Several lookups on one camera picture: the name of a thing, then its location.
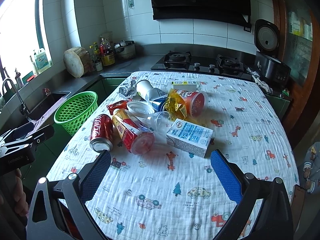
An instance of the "faucet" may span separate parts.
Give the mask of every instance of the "faucet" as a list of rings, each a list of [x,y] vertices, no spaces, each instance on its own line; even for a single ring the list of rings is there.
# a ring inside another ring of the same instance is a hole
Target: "faucet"
[[[21,109],[20,109],[21,114],[23,114],[23,115],[24,114],[30,114],[29,109],[27,108],[26,104],[23,102],[23,100],[22,100],[22,98],[21,98],[21,96],[20,96],[20,94],[19,94],[19,92],[18,92],[18,90],[17,90],[16,86],[14,85],[14,83],[13,83],[11,78],[6,78],[3,81],[3,83],[2,83],[2,94],[4,95],[4,85],[5,85],[5,83],[7,81],[9,81],[11,86],[14,88],[14,90],[16,91],[17,97],[19,98],[19,100],[21,102]]]

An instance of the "child's hand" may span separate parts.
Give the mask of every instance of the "child's hand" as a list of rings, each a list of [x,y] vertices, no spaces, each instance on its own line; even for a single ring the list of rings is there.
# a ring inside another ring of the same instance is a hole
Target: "child's hand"
[[[312,184],[312,181],[311,181],[311,180],[306,181],[304,188],[305,188],[306,190],[310,189],[310,188],[311,188],[311,184]]]
[[[306,179],[309,176],[310,176],[310,168],[305,168],[304,173],[303,173],[303,177]]]

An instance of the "green plastic basket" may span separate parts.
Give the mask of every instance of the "green plastic basket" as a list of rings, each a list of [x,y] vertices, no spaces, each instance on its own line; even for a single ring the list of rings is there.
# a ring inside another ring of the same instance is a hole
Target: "green plastic basket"
[[[54,114],[56,124],[61,124],[67,132],[74,136],[89,116],[98,108],[98,95],[86,91],[74,95],[65,101]]]

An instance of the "child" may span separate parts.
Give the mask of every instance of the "child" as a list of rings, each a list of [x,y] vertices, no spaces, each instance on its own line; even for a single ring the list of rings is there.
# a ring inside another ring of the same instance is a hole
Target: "child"
[[[304,165],[299,169],[300,185],[309,193],[320,192],[320,157],[317,153],[320,150],[320,142],[314,143],[304,158]]]

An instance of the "person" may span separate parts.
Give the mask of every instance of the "person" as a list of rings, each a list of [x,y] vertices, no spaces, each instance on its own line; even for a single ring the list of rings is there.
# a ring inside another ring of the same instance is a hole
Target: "person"
[[[26,201],[26,193],[23,191],[23,185],[21,180],[21,171],[19,169],[15,170],[17,184],[13,192],[13,198],[16,202],[14,211],[19,214],[21,217],[26,216],[28,213],[28,203]],[[4,199],[0,194],[0,205],[3,205]]]
[[[320,192],[320,142],[314,143],[307,151],[302,168],[298,168],[300,185],[308,193]]]

